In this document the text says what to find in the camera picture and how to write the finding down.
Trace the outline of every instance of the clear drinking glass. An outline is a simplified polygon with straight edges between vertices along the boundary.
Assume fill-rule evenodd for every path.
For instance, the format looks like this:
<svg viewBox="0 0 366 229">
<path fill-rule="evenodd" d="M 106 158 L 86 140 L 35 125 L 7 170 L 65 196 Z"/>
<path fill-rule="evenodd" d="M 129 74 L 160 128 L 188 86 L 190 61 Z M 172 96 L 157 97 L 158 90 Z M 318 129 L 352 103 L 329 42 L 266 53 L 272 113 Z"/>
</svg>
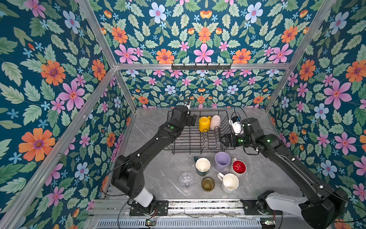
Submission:
<svg viewBox="0 0 366 229">
<path fill-rule="evenodd" d="M 179 177 L 180 185 L 184 188 L 190 188 L 193 185 L 193 176 L 190 173 L 183 173 Z"/>
</svg>

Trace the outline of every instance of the white mug handle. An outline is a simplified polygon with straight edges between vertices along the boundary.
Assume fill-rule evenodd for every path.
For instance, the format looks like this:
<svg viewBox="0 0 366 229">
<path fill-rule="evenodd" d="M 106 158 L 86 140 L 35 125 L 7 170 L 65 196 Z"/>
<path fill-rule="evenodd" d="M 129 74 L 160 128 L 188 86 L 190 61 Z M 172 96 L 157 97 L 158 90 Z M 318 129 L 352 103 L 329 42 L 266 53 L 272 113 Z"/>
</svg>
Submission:
<svg viewBox="0 0 366 229">
<path fill-rule="evenodd" d="M 224 175 L 222 173 L 218 173 L 217 177 L 220 179 L 220 181 L 223 181 Z"/>
</svg>

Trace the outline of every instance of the mug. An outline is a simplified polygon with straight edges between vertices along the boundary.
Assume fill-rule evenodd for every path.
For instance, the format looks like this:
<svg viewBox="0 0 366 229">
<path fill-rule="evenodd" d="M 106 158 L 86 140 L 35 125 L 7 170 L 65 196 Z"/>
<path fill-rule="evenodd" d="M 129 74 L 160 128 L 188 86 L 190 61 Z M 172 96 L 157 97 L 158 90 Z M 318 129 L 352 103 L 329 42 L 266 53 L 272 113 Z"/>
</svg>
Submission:
<svg viewBox="0 0 366 229">
<path fill-rule="evenodd" d="M 224 169 L 230 164 L 230 156 L 225 152 L 218 152 L 215 155 L 215 169 L 218 172 L 224 171 Z"/>
<path fill-rule="evenodd" d="M 215 187 L 215 181 L 211 177 L 205 177 L 202 179 L 201 185 L 206 192 L 211 192 Z"/>
<path fill-rule="evenodd" d="M 208 173 L 208 170 L 211 167 L 211 163 L 207 158 L 199 158 L 194 157 L 194 161 L 196 162 L 196 171 L 197 174 L 204 177 Z"/>
<path fill-rule="evenodd" d="M 198 129 L 201 132 L 207 132 L 208 129 L 210 128 L 210 120 L 211 120 L 211 116 L 201 117 L 198 122 Z"/>
<path fill-rule="evenodd" d="M 214 117 L 212 117 L 211 122 L 210 122 L 210 129 L 215 130 L 215 128 L 220 128 L 220 125 L 221 125 L 220 116 L 215 115 Z"/>
<path fill-rule="evenodd" d="M 233 158 L 230 166 L 230 173 L 234 174 L 237 178 L 241 177 L 247 171 L 247 167 L 244 162 Z"/>
<path fill-rule="evenodd" d="M 222 173 L 218 173 L 217 176 L 223 182 L 221 187 L 225 192 L 231 193 L 239 187 L 239 179 L 234 174 L 228 173 L 223 175 Z"/>
</svg>

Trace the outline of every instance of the dish rack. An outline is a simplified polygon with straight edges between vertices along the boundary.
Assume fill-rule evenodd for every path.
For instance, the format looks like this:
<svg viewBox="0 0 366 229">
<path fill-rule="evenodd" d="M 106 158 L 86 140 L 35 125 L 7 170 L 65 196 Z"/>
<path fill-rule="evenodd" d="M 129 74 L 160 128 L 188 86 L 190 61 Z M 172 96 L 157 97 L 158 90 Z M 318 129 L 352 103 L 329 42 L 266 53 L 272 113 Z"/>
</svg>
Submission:
<svg viewBox="0 0 366 229">
<path fill-rule="evenodd" d="M 167 120 L 170 120 L 172 111 L 168 112 Z M 191 115 L 197 115 L 194 126 L 186 126 L 182 134 L 164 150 L 170 150 L 175 153 L 217 153 L 226 149 L 234 149 L 226 147 L 220 142 L 220 137 L 227 133 L 232 133 L 229 124 L 229 116 L 226 110 L 209 110 L 209 111 L 191 111 Z M 207 132 L 200 132 L 198 129 L 198 121 L 201 117 L 214 115 L 220 116 L 220 127 L 214 130 L 209 129 Z"/>
</svg>

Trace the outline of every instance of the purple cup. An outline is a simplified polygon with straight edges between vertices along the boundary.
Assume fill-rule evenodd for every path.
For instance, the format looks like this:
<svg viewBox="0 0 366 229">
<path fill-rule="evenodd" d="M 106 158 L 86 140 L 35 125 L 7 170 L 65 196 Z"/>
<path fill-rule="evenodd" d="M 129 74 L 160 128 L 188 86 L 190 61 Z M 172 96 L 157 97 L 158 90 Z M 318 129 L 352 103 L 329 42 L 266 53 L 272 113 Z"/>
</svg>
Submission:
<svg viewBox="0 0 366 229">
<path fill-rule="evenodd" d="M 224 171 L 224 169 L 230 164 L 230 156 L 225 152 L 218 152 L 215 155 L 215 169 L 218 172 Z"/>
</svg>

